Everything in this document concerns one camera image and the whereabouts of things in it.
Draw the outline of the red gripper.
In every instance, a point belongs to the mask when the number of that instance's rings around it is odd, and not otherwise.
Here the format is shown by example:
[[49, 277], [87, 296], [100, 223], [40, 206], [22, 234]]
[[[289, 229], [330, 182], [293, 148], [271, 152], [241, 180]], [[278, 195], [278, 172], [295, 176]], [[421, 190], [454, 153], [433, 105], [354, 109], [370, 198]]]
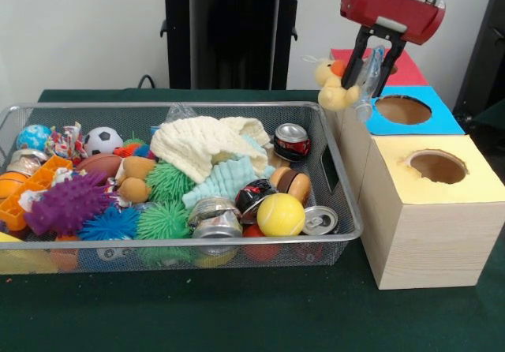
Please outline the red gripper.
[[381, 75], [388, 78], [406, 42], [422, 45], [436, 33], [445, 15], [443, 0], [341, 0], [340, 13], [350, 21], [361, 24], [350, 59], [350, 85], [354, 86], [364, 64], [363, 55], [379, 25], [397, 32], [389, 35], [390, 50], [381, 66]]

